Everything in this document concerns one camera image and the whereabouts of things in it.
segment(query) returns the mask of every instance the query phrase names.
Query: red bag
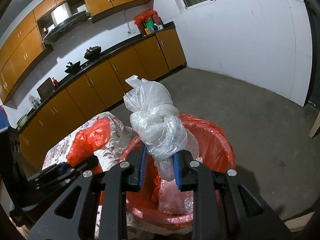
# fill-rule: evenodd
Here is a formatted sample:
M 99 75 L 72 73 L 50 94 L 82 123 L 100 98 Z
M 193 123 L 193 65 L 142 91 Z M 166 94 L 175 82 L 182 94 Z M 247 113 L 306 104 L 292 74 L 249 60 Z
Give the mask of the red bag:
M 67 155 L 67 163 L 76 166 L 84 161 L 93 152 L 101 149 L 110 140 L 110 122 L 107 117 L 97 119 L 89 128 L 77 132 L 71 149 Z M 92 170 L 95 174 L 102 172 L 100 163 Z M 102 205 L 103 192 L 100 195 L 100 205 Z
M 199 156 L 203 163 L 211 170 L 225 172 L 235 168 L 235 155 L 224 132 L 214 123 L 201 120 L 191 114 L 180 114 L 183 125 L 196 137 L 199 144 Z M 129 152 L 140 148 L 141 139 L 134 138 L 120 161 L 128 156 Z M 158 211 L 158 194 L 160 187 L 160 177 L 154 160 L 148 156 L 148 164 L 145 182 L 142 190 L 138 193 L 127 192 L 127 211 L 133 215 L 158 227 L 169 230 L 178 230 L 185 226 L 192 225 L 193 214 L 171 215 Z

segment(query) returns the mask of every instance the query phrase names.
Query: floral cloth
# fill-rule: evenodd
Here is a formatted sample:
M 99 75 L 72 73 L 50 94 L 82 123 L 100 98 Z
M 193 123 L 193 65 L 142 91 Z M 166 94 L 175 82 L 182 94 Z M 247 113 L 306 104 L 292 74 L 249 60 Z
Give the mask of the floral cloth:
M 130 137 L 133 134 L 133 131 L 130 127 L 124 126 L 122 122 L 113 114 L 110 112 L 105 112 L 96 115 L 84 125 L 80 126 L 78 129 L 65 137 L 56 146 L 54 146 L 47 153 L 42 169 L 45 169 L 53 164 L 67 162 L 66 157 L 71 149 L 72 142 L 75 139 L 77 132 L 91 127 L 102 117 L 108 117 L 109 119 L 111 136 L 108 143 L 102 149 L 95 151 L 94 155 L 98 157 L 103 171 L 108 171 L 112 166 L 119 163 L 122 152 L 126 149 L 130 142 Z M 97 238 L 99 235 L 101 209 L 102 206 L 99 206 L 95 228 L 95 238 Z M 131 213 L 127 213 L 127 226 L 128 239 L 137 238 L 141 240 L 153 239 L 155 233 L 161 235 L 169 235 L 171 233 L 184 235 L 192 230 L 192 227 L 186 227 L 178 231 L 170 231 L 144 222 Z

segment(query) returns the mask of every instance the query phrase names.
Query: wooden table leg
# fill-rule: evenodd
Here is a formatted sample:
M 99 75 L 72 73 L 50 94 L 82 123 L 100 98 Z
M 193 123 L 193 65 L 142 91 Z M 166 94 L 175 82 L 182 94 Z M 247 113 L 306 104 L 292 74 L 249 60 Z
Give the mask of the wooden table leg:
M 312 138 L 316 134 L 316 132 L 319 129 L 319 127 L 320 127 L 320 113 L 319 113 L 319 115 L 318 115 L 318 117 L 317 117 L 317 119 L 315 121 L 315 124 L 311 128 L 311 131 L 309 133 L 309 137 L 310 138 Z

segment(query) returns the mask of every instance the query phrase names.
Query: cooking pot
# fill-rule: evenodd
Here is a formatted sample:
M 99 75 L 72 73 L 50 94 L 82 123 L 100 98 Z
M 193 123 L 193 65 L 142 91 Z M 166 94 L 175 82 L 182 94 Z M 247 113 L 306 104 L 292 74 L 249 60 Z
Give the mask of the cooking pot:
M 87 49 L 87 52 L 84 54 L 84 58 L 87 60 L 96 58 L 100 55 L 100 52 L 101 52 L 100 46 L 90 47 Z

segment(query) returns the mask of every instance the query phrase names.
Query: cabinet handle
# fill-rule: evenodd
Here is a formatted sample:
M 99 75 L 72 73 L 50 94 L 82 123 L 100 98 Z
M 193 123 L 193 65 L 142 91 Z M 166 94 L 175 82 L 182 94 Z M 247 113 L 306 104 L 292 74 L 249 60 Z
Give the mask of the cabinet handle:
M 89 87 L 90 87 L 90 88 L 92 88 L 92 86 L 90 85 L 90 83 L 89 83 L 89 81 L 88 81 L 88 80 L 87 80 L 87 83 L 88 83 Z
M 94 84 L 94 82 L 92 81 L 92 79 L 90 79 L 90 81 L 91 81 L 91 83 L 92 83 L 93 86 L 96 86 L 96 85 Z

